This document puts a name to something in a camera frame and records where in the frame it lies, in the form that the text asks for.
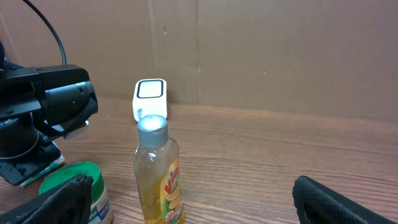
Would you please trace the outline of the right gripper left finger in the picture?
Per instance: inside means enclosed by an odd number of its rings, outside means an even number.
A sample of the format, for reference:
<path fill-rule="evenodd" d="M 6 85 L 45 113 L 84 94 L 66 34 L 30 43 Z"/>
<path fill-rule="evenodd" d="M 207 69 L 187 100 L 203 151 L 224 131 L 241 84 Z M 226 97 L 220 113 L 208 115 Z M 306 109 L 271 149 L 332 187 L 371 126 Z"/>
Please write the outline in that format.
<path fill-rule="evenodd" d="M 1 215 L 1 224 L 87 224 L 93 178 L 78 174 Z"/>

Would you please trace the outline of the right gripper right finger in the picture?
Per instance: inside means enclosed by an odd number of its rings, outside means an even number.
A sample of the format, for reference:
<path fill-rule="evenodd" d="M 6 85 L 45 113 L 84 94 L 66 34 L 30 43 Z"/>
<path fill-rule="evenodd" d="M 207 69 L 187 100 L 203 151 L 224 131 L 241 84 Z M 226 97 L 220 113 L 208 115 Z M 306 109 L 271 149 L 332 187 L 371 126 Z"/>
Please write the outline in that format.
<path fill-rule="evenodd" d="M 304 175 L 292 196 L 300 224 L 396 224 Z"/>

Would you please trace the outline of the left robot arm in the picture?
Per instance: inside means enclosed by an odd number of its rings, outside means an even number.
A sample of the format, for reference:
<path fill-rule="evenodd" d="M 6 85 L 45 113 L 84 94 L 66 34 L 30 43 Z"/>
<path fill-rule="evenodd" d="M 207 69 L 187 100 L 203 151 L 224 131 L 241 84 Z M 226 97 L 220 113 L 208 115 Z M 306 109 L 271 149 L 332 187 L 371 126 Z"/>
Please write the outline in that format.
<path fill-rule="evenodd" d="M 1 177 L 25 186 L 56 169 L 65 159 L 54 141 L 87 127 L 97 112 L 85 69 L 22 67 L 1 52 Z"/>

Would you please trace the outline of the yellow bottle silver cap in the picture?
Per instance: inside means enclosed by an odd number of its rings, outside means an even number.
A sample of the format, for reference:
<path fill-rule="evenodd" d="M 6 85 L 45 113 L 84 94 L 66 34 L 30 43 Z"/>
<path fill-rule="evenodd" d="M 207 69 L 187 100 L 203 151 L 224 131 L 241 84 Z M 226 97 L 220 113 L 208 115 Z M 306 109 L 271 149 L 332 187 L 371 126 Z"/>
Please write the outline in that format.
<path fill-rule="evenodd" d="M 161 115 L 147 115 L 137 130 L 134 172 L 144 222 L 183 224 L 179 145 L 169 136 L 168 122 Z"/>

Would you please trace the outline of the small kleenex tissue pack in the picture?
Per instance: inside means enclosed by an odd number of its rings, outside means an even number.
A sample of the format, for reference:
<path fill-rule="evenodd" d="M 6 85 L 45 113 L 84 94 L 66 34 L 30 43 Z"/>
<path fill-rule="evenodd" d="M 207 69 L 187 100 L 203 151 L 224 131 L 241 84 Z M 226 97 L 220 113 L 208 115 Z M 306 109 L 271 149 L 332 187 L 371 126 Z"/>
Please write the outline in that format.
<path fill-rule="evenodd" d="M 36 174 L 33 177 L 30 177 L 29 179 L 27 179 L 26 181 L 24 181 L 23 183 L 21 183 L 19 186 L 20 187 L 24 187 L 26 185 L 31 184 L 32 182 L 36 181 L 37 179 L 53 172 L 55 169 L 59 168 L 63 163 L 65 162 L 65 158 L 63 157 L 63 155 L 61 155 L 58 159 L 56 159 L 55 161 L 53 161 L 48 167 L 46 167 L 44 170 L 42 170 L 41 172 L 39 172 L 38 174 Z"/>

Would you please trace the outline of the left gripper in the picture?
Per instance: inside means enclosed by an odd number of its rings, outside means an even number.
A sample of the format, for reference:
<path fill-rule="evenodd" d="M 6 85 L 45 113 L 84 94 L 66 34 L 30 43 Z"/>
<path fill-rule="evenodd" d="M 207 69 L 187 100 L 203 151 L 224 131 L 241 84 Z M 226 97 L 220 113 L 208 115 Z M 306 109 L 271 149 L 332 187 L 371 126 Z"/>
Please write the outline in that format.
<path fill-rule="evenodd" d="M 19 161 L 1 162 L 1 177 L 9 184 L 19 186 L 44 170 L 61 155 L 59 148 L 53 142 L 45 147 L 40 146 Z"/>

